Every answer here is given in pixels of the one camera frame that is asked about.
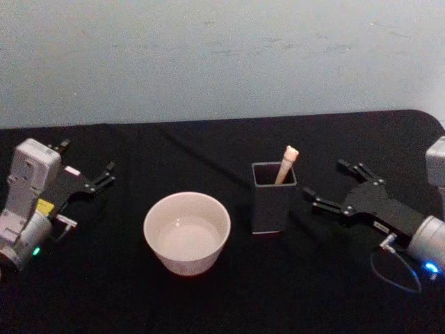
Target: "white ceramic bowl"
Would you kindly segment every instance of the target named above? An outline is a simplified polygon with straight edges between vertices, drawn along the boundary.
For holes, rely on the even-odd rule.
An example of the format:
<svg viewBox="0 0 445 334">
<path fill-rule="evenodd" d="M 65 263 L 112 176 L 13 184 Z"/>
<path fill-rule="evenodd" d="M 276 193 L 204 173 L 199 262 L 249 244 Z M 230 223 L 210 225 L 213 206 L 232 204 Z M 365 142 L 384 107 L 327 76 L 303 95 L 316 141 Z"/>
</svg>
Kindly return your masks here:
<svg viewBox="0 0 445 334">
<path fill-rule="evenodd" d="M 178 275 L 209 269 L 230 233 L 230 217 L 215 198 L 203 193 L 174 193 L 147 213 L 144 235 L 164 266 Z"/>
</svg>

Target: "black pen holder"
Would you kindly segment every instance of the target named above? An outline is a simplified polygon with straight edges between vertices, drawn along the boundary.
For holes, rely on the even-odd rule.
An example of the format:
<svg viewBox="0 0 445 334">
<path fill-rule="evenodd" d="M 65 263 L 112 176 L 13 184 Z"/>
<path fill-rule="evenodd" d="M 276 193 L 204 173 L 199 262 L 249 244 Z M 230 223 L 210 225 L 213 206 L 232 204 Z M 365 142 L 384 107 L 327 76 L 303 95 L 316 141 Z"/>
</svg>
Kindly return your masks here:
<svg viewBox="0 0 445 334">
<path fill-rule="evenodd" d="M 255 162 L 252 164 L 254 202 L 252 212 L 252 233 L 283 231 L 289 215 L 289 197 L 296 190 L 293 168 L 287 173 L 282 184 L 274 184 L 280 169 L 278 162 Z"/>
</svg>

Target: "white wall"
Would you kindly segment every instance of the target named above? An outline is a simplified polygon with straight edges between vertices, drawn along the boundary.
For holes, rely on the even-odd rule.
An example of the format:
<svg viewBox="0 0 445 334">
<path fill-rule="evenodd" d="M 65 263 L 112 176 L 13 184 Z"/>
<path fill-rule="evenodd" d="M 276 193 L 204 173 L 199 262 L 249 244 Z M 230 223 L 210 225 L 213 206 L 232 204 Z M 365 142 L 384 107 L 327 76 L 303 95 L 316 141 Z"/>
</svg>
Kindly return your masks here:
<svg viewBox="0 0 445 334">
<path fill-rule="evenodd" d="M 0 0 L 0 127 L 404 108 L 443 120 L 444 45 L 438 0 Z"/>
</svg>

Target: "black fabric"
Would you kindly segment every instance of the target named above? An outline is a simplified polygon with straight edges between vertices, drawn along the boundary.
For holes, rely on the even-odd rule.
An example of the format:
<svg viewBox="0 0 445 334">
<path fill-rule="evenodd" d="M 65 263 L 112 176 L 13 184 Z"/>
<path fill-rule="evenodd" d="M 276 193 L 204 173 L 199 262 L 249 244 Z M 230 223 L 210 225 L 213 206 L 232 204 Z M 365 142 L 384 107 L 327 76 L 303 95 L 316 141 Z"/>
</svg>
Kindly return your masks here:
<svg viewBox="0 0 445 334">
<path fill-rule="evenodd" d="M 394 198 L 441 217 L 425 152 L 444 132 L 419 111 L 1 130 L 1 207 L 13 148 L 28 137 L 69 138 L 64 164 L 94 177 L 113 160 L 117 179 L 93 202 L 70 205 L 78 228 L 0 285 L 0 331 L 443 333 L 443 280 L 419 270 L 424 292 L 412 295 L 377 279 L 369 255 L 383 236 L 375 230 L 314 216 L 296 191 L 286 231 L 254 236 L 249 208 L 251 163 L 279 161 L 293 145 L 299 189 L 341 201 L 357 183 L 336 172 L 337 159 L 364 162 Z M 194 278 L 167 271 L 143 237 L 148 209 L 178 191 L 217 198 L 232 219 L 218 261 Z"/>
</svg>

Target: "blue led light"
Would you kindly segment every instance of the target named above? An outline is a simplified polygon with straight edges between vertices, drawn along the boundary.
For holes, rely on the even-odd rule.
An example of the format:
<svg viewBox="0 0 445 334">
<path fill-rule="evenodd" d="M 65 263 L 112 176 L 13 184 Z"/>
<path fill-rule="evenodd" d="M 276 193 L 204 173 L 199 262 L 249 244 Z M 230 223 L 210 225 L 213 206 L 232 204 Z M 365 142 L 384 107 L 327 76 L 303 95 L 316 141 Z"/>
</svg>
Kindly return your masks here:
<svg viewBox="0 0 445 334">
<path fill-rule="evenodd" d="M 425 268 L 427 268 L 432 273 L 438 273 L 439 272 L 439 269 L 431 262 L 426 262 L 425 263 Z"/>
</svg>

